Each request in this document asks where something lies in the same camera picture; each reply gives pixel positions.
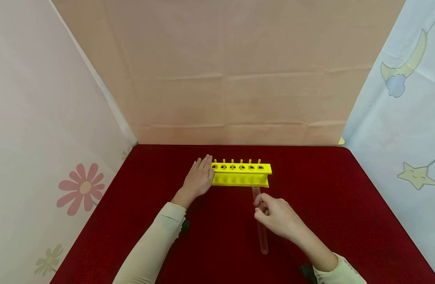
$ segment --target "star print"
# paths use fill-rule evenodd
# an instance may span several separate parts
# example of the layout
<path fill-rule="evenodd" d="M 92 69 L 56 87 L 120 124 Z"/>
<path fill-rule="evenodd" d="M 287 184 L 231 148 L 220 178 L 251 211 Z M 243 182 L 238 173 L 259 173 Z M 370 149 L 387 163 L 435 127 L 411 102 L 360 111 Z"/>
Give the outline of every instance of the star print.
<path fill-rule="evenodd" d="M 435 185 L 435 180 L 428 176 L 429 167 L 414 168 L 411 165 L 404 162 L 404 171 L 398 174 L 398 178 L 408 180 L 420 190 L 423 185 Z"/>

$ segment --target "yellow test tube rack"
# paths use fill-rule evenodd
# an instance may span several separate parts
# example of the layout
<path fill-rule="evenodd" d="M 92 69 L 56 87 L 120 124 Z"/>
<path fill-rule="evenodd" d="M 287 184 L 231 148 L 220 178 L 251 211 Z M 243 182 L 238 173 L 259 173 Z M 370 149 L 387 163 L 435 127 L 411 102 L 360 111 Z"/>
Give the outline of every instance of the yellow test tube rack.
<path fill-rule="evenodd" d="M 268 175 L 271 174 L 270 164 L 261 164 L 260 159 L 257 164 L 253 164 L 249 159 L 244 163 L 241 159 L 239 163 L 218 163 L 216 159 L 211 163 L 214 168 L 214 179 L 212 185 L 221 186 L 253 186 L 269 187 Z"/>

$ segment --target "paper backdrop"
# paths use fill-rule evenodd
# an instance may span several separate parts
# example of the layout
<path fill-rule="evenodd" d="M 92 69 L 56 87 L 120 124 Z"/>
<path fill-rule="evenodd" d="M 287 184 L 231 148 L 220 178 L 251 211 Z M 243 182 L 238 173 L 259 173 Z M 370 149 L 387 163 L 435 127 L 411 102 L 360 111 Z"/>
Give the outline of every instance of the paper backdrop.
<path fill-rule="evenodd" d="M 53 2 L 139 143 L 337 144 L 404 0 Z"/>
<path fill-rule="evenodd" d="M 50 282 L 132 142 L 51 3 L 0 0 L 0 284 Z"/>
<path fill-rule="evenodd" d="M 343 137 L 435 271 L 435 0 L 406 1 Z"/>

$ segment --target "pink flower print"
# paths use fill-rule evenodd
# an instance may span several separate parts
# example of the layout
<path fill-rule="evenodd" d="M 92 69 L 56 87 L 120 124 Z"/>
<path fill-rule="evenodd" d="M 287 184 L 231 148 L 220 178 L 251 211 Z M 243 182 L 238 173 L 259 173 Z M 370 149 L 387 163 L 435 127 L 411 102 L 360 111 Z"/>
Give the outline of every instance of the pink flower print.
<path fill-rule="evenodd" d="M 98 205 L 91 196 L 100 200 L 103 197 L 101 190 L 105 187 L 102 183 L 98 184 L 98 182 L 104 178 L 104 174 L 100 173 L 96 176 L 98 171 L 97 164 L 91 165 L 90 170 L 88 171 L 88 176 L 86 176 L 83 164 L 78 164 L 76 170 L 76 172 L 72 171 L 69 173 L 69 177 L 73 181 L 63 180 L 58 185 L 59 189 L 62 191 L 72 191 L 56 202 L 57 207 L 63 207 L 71 200 L 74 200 L 67 210 L 69 216 L 74 216 L 77 213 L 80 204 L 82 203 L 82 199 L 84 199 L 83 205 L 85 211 L 91 211 L 91 209 L 93 209 L 93 204 L 96 206 Z"/>

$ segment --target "beige sleeve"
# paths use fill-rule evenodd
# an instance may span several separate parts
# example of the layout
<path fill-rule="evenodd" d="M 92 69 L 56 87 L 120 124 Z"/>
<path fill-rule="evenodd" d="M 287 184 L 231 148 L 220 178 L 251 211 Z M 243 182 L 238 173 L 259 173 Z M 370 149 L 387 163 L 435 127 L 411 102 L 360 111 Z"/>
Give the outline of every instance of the beige sleeve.
<path fill-rule="evenodd" d="M 323 272 L 314 267 L 314 274 L 317 277 L 318 284 L 367 284 L 361 275 L 350 265 L 350 263 L 340 255 L 337 267 L 330 272 Z"/>
<path fill-rule="evenodd" d="M 186 209 L 168 202 L 122 264 L 113 284 L 154 284 Z"/>

